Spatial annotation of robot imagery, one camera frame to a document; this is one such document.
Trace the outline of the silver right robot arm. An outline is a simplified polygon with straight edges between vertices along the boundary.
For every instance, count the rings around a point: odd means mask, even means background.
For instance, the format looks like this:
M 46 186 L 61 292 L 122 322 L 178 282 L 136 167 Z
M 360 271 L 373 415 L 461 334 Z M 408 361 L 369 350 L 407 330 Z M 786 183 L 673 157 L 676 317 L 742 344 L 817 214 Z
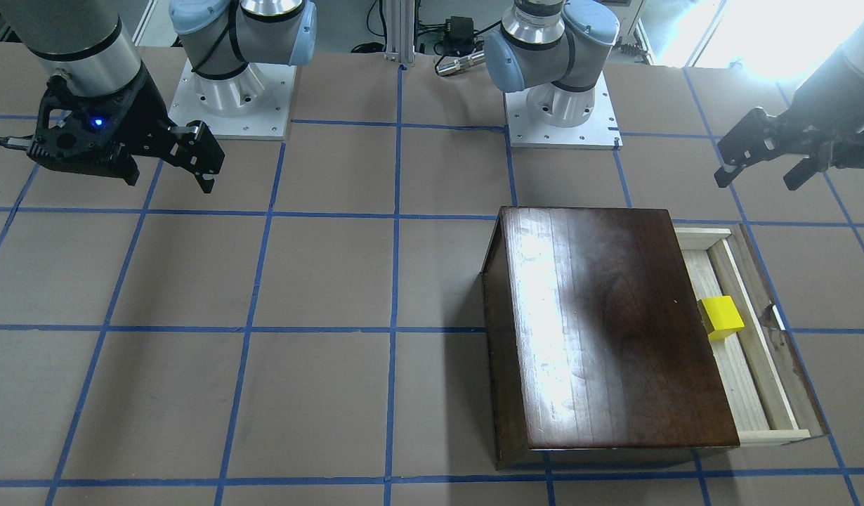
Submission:
M 107 1 L 0 1 L 0 12 L 49 77 L 36 131 L 0 136 L 41 167 L 137 183 L 136 157 L 187 170 L 210 193 L 225 154 L 199 118 L 177 124 Z M 173 29 L 195 95 L 219 116 L 250 112 L 270 96 L 258 65 L 304 66 L 318 16 L 311 1 L 172 1 Z

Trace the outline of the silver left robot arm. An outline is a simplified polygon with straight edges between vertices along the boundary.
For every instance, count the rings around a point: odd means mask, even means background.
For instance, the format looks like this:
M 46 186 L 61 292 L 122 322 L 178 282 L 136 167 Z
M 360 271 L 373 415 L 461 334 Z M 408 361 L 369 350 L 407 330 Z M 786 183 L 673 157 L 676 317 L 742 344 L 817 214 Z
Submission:
M 583 124 L 596 80 L 618 38 L 619 22 L 595 1 L 516 1 L 487 35 L 484 54 L 495 86 L 528 93 L 545 124 Z M 785 155 L 800 161 L 784 176 L 794 191 L 812 176 L 864 169 L 864 20 L 772 116 L 761 107 L 744 115 L 717 143 L 718 186 L 743 169 Z

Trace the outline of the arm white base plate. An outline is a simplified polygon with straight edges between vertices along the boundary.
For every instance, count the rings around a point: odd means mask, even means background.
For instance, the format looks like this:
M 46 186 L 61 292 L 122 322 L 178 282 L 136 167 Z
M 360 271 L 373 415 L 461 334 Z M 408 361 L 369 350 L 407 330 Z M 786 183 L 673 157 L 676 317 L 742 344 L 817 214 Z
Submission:
M 210 80 L 185 62 L 169 118 L 184 125 L 196 119 L 217 140 L 283 141 L 287 137 L 297 66 L 250 63 L 226 80 Z
M 506 93 L 504 100 L 513 148 L 614 150 L 624 145 L 603 72 L 584 92 L 541 84 Z

